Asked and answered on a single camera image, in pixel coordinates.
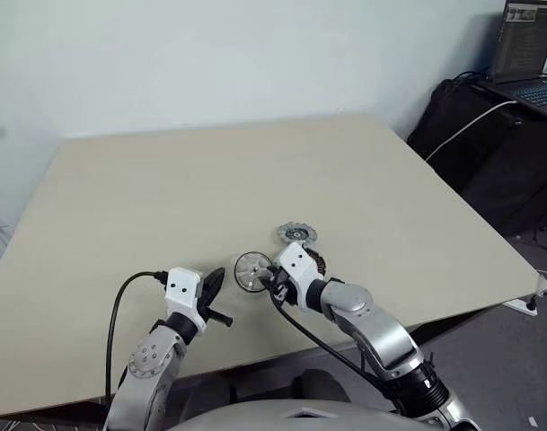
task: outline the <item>laptop keyboard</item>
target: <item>laptop keyboard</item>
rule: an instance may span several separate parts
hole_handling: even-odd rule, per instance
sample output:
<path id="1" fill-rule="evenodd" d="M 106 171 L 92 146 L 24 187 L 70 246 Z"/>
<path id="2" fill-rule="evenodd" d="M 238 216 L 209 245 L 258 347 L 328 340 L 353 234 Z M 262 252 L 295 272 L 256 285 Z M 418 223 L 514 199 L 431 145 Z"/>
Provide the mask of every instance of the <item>laptop keyboard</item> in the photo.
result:
<path id="1" fill-rule="evenodd" d="M 513 91 L 513 94 L 519 99 L 530 101 L 536 106 L 547 105 L 547 83 L 520 88 Z"/>

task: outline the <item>beige table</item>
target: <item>beige table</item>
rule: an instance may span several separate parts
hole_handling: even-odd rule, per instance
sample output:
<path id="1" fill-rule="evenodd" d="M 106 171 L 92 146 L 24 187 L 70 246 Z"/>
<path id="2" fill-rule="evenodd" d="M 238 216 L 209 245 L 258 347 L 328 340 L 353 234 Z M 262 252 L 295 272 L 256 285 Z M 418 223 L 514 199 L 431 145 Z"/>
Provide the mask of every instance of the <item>beige table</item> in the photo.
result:
<path id="1" fill-rule="evenodd" d="M 405 325 L 527 295 L 546 282 L 393 132 L 369 116 L 106 136 L 66 143 L 0 265 L 0 414 L 102 396 L 119 285 L 174 266 L 228 273 L 181 375 L 309 348 L 266 294 L 232 277 L 246 251 L 273 256 L 278 226 L 311 224 L 328 275 L 368 287 Z M 163 317 L 154 281 L 121 303 L 114 381 Z M 347 338 L 302 317 L 329 341 Z"/>

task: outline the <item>gear teeth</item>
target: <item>gear teeth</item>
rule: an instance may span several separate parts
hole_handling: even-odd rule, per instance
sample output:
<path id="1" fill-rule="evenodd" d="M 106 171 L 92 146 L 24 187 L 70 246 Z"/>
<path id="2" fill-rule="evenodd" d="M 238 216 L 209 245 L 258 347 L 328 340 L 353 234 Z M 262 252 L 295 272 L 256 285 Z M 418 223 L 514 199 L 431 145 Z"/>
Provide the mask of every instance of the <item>gear teeth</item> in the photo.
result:
<path id="1" fill-rule="evenodd" d="M 311 259 L 313 259 L 317 263 L 317 271 L 319 271 L 319 274 L 325 275 L 325 273 L 327 272 L 327 264 L 325 263 L 325 259 L 315 250 L 304 250 L 309 256 L 311 256 Z"/>

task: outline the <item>metal disk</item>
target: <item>metal disk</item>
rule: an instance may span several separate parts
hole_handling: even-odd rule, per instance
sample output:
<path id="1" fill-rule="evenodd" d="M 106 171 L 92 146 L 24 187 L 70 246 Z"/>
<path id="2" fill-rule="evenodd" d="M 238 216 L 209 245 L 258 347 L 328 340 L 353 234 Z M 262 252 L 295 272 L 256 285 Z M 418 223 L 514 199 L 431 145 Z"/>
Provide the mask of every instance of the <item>metal disk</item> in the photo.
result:
<path id="1" fill-rule="evenodd" d="M 261 292 L 265 290 L 265 286 L 260 283 L 259 277 L 269 273 L 267 267 L 270 265 L 271 260 L 258 251 L 242 254 L 235 262 L 235 281 L 246 292 Z"/>
<path id="2" fill-rule="evenodd" d="M 299 242 L 303 246 L 317 241 L 317 232 L 309 224 L 303 223 L 283 224 L 279 227 L 279 235 L 285 242 Z"/>

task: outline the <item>metal gear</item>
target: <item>metal gear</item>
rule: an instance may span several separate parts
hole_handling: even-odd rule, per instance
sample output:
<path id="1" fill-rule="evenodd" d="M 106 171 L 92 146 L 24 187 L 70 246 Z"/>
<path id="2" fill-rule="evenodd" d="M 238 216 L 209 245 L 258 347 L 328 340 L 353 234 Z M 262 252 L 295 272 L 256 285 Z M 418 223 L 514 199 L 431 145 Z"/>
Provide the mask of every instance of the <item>metal gear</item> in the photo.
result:
<path id="1" fill-rule="evenodd" d="M 271 260 L 263 253 L 249 251 L 242 254 L 235 262 L 234 275 L 237 285 L 245 292 L 258 293 L 265 290 L 259 277 L 267 275 Z"/>
<path id="2" fill-rule="evenodd" d="M 304 250 L 309 256 L 311 256 L 311 259 L 313 259 L 317 263 L 317 271 L 319 272 L 319 274 L 325 275 L 325 273 L 327 272 L 327 264 L 325 263 L 325 259 L 322 257 L 322 255 L 315 250 Z"/>
<path id="3" fill-rule="evenodd" d="M 281 239 L 287 243 L 299 242 L 302 246 L 312 245 L 317 241 L 317 232 L 303 223 L 287 223 L 279 227 Z"/>

